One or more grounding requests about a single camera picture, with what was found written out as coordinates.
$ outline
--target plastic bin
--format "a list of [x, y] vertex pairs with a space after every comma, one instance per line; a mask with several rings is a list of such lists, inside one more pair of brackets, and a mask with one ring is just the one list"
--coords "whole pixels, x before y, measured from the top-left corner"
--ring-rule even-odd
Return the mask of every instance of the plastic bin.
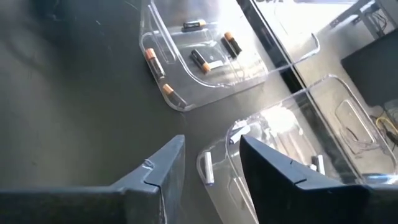
[[[220, 100], [320, 50], [317, 38], [307, 32], [295, 36], [294, 42], [310, 39], [311, 50], [286, 60], [261, 14], [247, 7], [254, 7], [254, 0], [239, 3], [245, 5], [244, 11], [236, 0], [144, 0], [139, 44], [147, 58], [148, 49], [153, 50], [150, 58], [156, 55], [164, 72], [153, 68], [152, 62], [149, 65], [172, 108], [188, 111]], [[196, 27], [185, 28], [187, 22], [197, 22], [193, 23]], [[226, 33], [239, 45], [240, 54]], [[206, 65], [194, 59], [193, 50]]]
[[[198, 156], [199, 175], [224, 223], [257, 223], [239, 157], [236, 136], [242, 134], [304, 165], [322, 155], [325, 175], [345, 184], [394, 184], [397, 180], [397, 161], [381, 133], [347, 84], [329, 75], [235, 122], [224, 140]], [[208, 152], [212, 163], [206, 168]], [[209, 168], [213, 183], [206, 179]]]

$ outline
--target transparent acrylic container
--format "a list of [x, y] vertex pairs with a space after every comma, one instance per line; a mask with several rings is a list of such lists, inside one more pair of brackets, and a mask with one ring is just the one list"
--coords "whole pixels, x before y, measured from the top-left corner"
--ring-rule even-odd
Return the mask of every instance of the transparent acrylic container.
[[[314, 156], [322, 155], [325, 175], [344, 184], [394, 184], [398, 180], [397, 161], [381, 133], [347, 84], [329, 75], [235, 122], [225, 139], [198, 156], [199, 175], [224, 223], [257, 223], [239, 156], [242, 134], [307, 166], [313, 164]], [[206, 166], [209, 152], [212, 163]], [[213, 182], [209, 182], [209, 170]]]
[[[253, 10], [244, 12], [236, 0], [143, 0], [141, 13], [140, 48], [145, 57], [148, 49], [153, 49], [164, 72], [159, 78], [159, 71], [149, 62], [151, 71], [166, 102], [179, 111], [258, 85], [268, 74], [278, 74], [320, 50], [313, 34], [301, 34], [300, 40], [309, 39], [313, 46], [286, 60], [280, 56], [279, 44], [269, 46], [277, 39], [261, 15]], [[184, 28], [186, 22], [197, 22], [198, 27]], [[239, 45], [240, 54], [236, 55], [233, 41], [227, 40], [227, 32]], [[194, 60], [193, 50], [208, 66]]]

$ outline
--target dark countertop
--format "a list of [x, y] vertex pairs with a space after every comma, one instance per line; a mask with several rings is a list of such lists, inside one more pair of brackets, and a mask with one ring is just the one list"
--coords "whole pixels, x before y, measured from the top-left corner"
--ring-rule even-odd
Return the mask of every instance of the dark countertop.
[[172, 110], [139, 49], [140, 8], [140, 0], [0, 2], [0, 187], [109, 185], [184, 134], [182, 223], [221, 223], [196, 156], [264, 107], [263, 86]]

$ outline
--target black table surface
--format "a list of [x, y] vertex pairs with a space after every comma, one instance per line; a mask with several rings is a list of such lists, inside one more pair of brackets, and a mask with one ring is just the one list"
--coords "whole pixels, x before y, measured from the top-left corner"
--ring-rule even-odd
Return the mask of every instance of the black table surface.
[[182, 223], [221, 223], [198, 153], [258, 111], [261, 85], [180, 113], [139, 49], [141, 0], [0, 1], [0, 187], [109, 185], [186, 137]]

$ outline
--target clear plastic tray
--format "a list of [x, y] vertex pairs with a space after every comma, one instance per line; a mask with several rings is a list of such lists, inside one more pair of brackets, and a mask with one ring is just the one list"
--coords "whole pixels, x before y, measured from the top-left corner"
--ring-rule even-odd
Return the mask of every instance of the clear plastic tray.
[[[179, 111], [257, 85], [268, 74], [299, 63], [320, 50], [314, 35], [301, 34], [301, 39], [294, 38], [311, 39], [313, 47], [297, 58], [286, 60], [280, 56], [280, 45], [262, 16], [253, 7], [245, 7], [243, 11], [236, 0], [143, 1], [139, 44], [144, 56], [148, 49], [153, 49], [164, 73], [159, 78], [149, 62], [152, 73], [167, 103]], [[242, 3], [255, 6], [254, 0]], [[184, 28], [184, 23], [195, 21], [200, 27]], [[236, 57], [232, 54], [236, 52], [233, 43], [225, 38], [227, 32], [242, 50]], [[210, 71], [193, 59], [193, 50], [201, 54]], [[171, 92], [178, 96], [170, 97]]]
[[[199, 174], [224, 223], [257, 223], [239, 157], [241, 134], [308, 166], [313, 156], [322, 155], [325, 175], [345, 184], [397, 181], [397, 161], [381, 133], [347, 84], [329, 75], [235, 122], [224, 140], [198, 156]], [[212, 166], [206, 168], [203, 160], [208, 152]], [[206, 179], [209, 168], [213, 183]]]

